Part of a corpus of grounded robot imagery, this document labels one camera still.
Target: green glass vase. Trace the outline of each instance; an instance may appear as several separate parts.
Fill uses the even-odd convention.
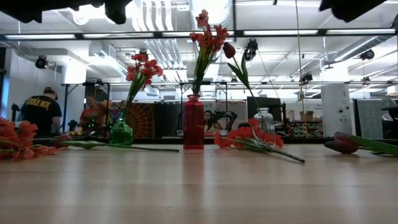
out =
[[[109,134],[109,143],[122,146],[130,146],[133,140],[133,131],[124,119],[120,119],[112,128]]]

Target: woman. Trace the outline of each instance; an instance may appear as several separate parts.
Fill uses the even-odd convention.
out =
[[[217,130],[222,130],[221,125],[213,120],[213,113],[210,110],[205,111],[205,132],[215,132]]]

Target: patterned tapestry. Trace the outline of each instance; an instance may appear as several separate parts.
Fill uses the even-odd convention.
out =
[[[111,120],[115,123],[122,117],[124,103],[113,103],[109,111]],[[126,123],[134,130],[134,138],[154,138],[155,137],[155,104],[152,103],[133,103],[129,114],[126,116]]]

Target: person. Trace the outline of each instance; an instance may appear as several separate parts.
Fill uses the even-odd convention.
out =
[[[89,121],[94,120],[98,125],[103,124],[104,116],[106,114],[106,106],[102,104],[97,105],[94,97],[89,96],[87,99],[88,107],[83,110],[80,115],[80,126],[86,129]]]
[[[205,132],[215,132],[222,130],[221,125],[213,119],[213,113],[210,110],[205,111]]]
[[[21,113],[25,121],[37,125],[38,136],[51,136],[52,125],[55,135],[60,134],[62,112],[56,100],[58,100],[57,93],[51,87],[45,88],[43,95],[31,96],[25,100]]]

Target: red vase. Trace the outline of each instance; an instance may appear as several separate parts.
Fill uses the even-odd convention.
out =
[[[205,106],[199,101],[199,97],[198,95],[189,95],[189,100],[184,104],[184,149],[203,149],[205,147],[203,144]]]

